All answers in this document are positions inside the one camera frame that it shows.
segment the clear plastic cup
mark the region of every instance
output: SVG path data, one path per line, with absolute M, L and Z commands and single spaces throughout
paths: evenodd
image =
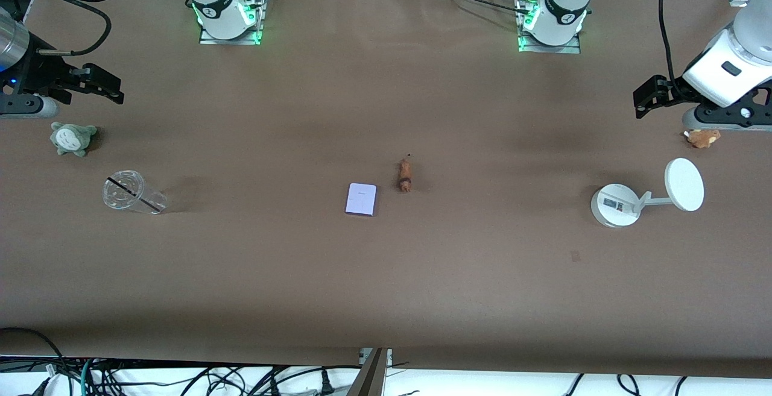
M 102 188 L 102 200 L 113 209 L 160 214 L 166 209 L 166 196 L 148 185 L 141 174 L 123 170 L 110 174 Z

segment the brown paper tabletop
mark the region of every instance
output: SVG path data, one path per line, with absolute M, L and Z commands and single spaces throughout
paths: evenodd
M 686 107 L 634 118 L 632 91 L 665 72 L 656 0 L 593 0 L 581 55 L 518 53 L 512 15 L 457 0 L 272 0 L 262 45 L 198 45 L 183 1 L 97 4 L 110 37 L 68 61 L 113 72 L 126 102 L 63 105 L 56 121 L 100 129 L 85 158 L 57 156 L 50 119 L 0 122 L 0 324 L 83 357 L 389 346 L 415 368 L 772 375 L 772 137 L 699 151 Z M 666 0 L 676 72 L 735 10 Z M 103 23 L 35 0 L 28 27 L 78 49 Z M 665 196 L 676 157 L 702 209 L 593 219 L 605 184 Z M 108 209 L 124 169 L 168 213 Z M 377 185 L 374 218 L 344 214 L 351 182 Z M 0 351 L 49 354 L 11 335 Z

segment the white card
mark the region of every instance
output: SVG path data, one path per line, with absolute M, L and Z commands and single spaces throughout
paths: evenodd
M 370 215 L 375 211 L 375 185 L 351 184 L 348 186 L 347 214 Z

